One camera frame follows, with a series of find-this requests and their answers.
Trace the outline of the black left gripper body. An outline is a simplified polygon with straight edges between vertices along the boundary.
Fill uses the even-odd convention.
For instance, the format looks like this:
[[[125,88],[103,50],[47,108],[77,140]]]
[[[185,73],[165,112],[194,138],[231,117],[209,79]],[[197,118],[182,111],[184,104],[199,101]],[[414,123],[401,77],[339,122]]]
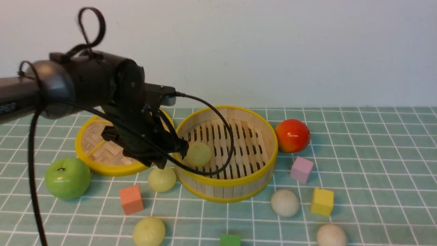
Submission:
[[[130,112],[128,109],[114,103],[103,105],[102,109],[111,120],[115,119],[122,122],[134,132],[134,134],[131,134],[118,124],[113,124],[112,126],[106,126],[101,134],[105,141],[112,141],[121,147],[124,156],[137,160],[137,154],[140,153],[161,154],[149,144],[137,138],[136,135],[147,139],[164,150],[164,136],[171,135],[171,121],[162,110]]]

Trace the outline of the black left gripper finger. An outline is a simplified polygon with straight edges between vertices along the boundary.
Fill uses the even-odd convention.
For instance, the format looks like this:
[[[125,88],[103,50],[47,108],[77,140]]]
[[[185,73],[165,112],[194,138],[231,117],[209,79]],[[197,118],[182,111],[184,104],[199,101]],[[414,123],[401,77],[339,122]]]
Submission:
[[[172,153],[179,153],[182,158],[187,155],[189,149],[189,143],[187,140],[179,137],[173,137],[172,135],[164,136],[164,151],[167,153],[164,158],[168,159]]]
[[[157,168],[163,170],[166,167],[168,159],[161,154],[140,153],[136,155],[136,160],[146,167],[155,165]]]

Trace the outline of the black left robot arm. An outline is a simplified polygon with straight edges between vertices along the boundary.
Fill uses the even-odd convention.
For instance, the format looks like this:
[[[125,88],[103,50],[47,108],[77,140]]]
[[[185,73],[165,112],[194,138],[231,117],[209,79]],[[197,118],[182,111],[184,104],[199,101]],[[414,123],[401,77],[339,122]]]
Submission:
[[[84,52],[62,61],[61,53],[53,53],[16,77],[1,78],[0,92],[1,124],[34,113],[43,102],[47,106],[41,115],[52,120],[101,107],[108,118],[129,130],[114,124],[105,126],[100,136],[147,167],[155,163],[162,169],[167,162],[151,144],[182,156],[189,148],[160,109],[176,103],[175,88],[146,83],[144,69],[128,58],[104,52],[91,58]]]

